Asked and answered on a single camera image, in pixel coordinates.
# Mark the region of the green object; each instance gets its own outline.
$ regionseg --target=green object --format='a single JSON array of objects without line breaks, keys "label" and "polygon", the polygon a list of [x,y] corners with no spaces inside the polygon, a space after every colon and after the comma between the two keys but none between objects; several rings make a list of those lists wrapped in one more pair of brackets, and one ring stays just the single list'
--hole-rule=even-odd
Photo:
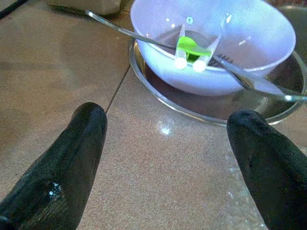
[{"label": "green object", "polygon": [[200,56],[210,57],[212,53],[210,50],[198,46],[192,38],[187,36],[181,36],[178,39],[177,48],[187,53],[187,60],[189,62],[194,62]]}]

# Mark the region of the tiled floor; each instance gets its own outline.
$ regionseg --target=tiled floor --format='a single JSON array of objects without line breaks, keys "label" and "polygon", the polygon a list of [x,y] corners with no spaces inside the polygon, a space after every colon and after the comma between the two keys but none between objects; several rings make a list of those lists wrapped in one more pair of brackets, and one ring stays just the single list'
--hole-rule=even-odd
[{"label": "tiled floor", "polygon": [[[111,20],[132,29],[129,7]],[[128,41],[38,0],[0,21],[0,199],[92,101],[108,133],[79,230],[265,229],[225,128],[155,99],[129,68]],[[306,113],[275,126],[301,147]]]}]

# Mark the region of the plastic bowl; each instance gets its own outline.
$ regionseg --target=plastic bowl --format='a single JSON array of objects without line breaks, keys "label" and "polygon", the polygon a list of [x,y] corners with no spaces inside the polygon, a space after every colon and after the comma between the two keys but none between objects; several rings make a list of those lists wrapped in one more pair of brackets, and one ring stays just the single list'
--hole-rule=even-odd
[{"label": "plastic bowl", "polygon": [[[234,64],[264,78],[293,52],[291,23],[262,0],[135,0],[130,13],[135,32],[172,45],[182,24],[188,31],[213,39],[226,15],[231,15],[231,20],[215,53],[229,56]],[[242,89],[222,68],[209,66],[198,73],[188,64],[178,70],[169,50],[140,40],[138,45],[148,66],[173,87],[215,96]]]}]

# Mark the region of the stainless steel plate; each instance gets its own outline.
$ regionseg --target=stainless steel plate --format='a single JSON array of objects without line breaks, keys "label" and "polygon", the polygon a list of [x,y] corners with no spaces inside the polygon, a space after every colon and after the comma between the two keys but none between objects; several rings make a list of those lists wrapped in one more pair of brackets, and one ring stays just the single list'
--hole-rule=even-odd
[{"label": "stainless steel plate", "polygon": [[[224,96],[200,96],[178,90],[156,76],[146,65],[135,39],[129,45],[130,64],[141,83],[170,108],[201,121],[226,125],[228,117],[239,109],[251,109],[262,114],[268,123],[276,124],[303,102],[288,103],[241,90]],[[307,67],[294,52],[268,78],[285,88],[306,92]]]}]

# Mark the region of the spoon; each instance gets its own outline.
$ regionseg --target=spoon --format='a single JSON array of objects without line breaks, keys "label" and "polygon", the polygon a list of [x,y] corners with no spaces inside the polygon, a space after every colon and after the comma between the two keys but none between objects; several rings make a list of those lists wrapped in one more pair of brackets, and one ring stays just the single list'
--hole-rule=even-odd
[{"label": "spoon", "polygon": [[[89,11],[85,10],[85,13],[90,16],[91,18],[97,20],[98,22],[107,25],[114,30],[128,35],[130,37],[142,40],[144,42],[148,42],[151,44],[155,44],[161,47],[169,48],[172,50],[176,50],[176,46],[171,46],[168,44],[160,43],[156,40],[150,39],[148,37],[142,36],[130,30],[124,29],[118,25],[113,24],[112,22],[108,21],[107,19]],[[244,69],[229,63],[223,57],[219,57],[218,55],[213,55],[213,59],[219,63],[236,81],[242,85],[245,89],[257,92],[262,94],[266,97],[272,97],[277,100],[286,101],[286,102],[297,102],[297,101],[307,101],[307,95],[299,94],[298,92],[292,91],[290,89],[283,88],[281,86],[277,86],[270,82],[269,80],[257,78],[252,73],[245,71]]]}]

